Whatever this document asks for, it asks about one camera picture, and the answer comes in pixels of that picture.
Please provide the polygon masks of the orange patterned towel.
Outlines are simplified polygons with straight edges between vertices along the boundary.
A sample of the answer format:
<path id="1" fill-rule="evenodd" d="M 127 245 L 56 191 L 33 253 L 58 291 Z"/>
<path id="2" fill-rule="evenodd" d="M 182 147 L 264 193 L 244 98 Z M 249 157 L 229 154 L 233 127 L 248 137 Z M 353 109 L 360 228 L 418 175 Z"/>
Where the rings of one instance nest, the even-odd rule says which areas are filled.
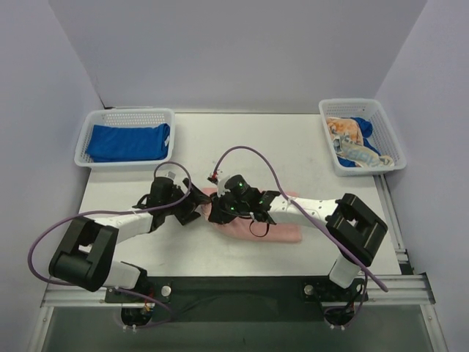
<path id="1" fill-rule="evenodd" d="M 336 157 L 354 161 L 360 168 L 394 166 L 392 157 L 378 155 L 363 145 L 360 128 L 354 120 L 327 117 L 325 121 Z"/>

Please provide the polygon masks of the pink towel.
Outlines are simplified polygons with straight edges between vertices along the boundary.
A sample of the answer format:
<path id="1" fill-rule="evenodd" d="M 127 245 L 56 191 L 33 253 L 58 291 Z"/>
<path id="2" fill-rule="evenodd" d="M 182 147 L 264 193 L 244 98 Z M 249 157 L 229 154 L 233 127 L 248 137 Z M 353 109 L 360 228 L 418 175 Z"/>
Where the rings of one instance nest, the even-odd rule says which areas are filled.
<path id="1" fill-rule="evenodd" d="M 209 224 L 219 233 L 242 241 L 300 243 L 302 241 L 301 228 L 294 224 L 270 225 L 254 222 L 251 219 L 235 218 L 228 224 Z"/>

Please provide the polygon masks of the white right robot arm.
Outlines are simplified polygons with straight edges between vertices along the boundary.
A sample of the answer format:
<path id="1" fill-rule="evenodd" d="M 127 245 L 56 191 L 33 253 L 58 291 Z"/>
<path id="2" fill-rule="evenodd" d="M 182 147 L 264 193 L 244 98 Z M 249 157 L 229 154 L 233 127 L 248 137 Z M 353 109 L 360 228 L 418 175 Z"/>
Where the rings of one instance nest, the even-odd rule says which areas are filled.
<path id="1" fill-rule="evenodd" d="M 280 191 L 261 191 L 235 175 L 218 183 L 210 201 L 208 219 L 214 224 L 245 219 L 264 223 L 267 229 L 288 224 L 325 230 L 340 251 L 328 277 L 344 289 L 363 268 L 370 267 L 388 232 L 387 224 L 349 193 L 340 199 L 298 198 Z"/>

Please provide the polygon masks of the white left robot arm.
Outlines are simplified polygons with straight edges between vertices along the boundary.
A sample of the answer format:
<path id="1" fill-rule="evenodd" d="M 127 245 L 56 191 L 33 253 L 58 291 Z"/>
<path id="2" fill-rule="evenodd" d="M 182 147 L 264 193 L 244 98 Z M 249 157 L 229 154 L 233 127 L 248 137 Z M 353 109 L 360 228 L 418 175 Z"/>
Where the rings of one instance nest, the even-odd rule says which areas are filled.
<path id="1" fill-rule="evenodd" d="M 166 217 L 174 216 L 184 226 L 201 214 L 200 205 L 210 198 L 189 179 L 176 183 L 170 177 L 156 177 L 150 192 L 127 215 L 91 219 L 79 216 L 70 222 L 49 267 L 49 274 L 90 292 L 101 287 L 119 287 L 147 294 L 147 271 L 114 259 L 116 245 L 137 235 L 156 231 Z"/>

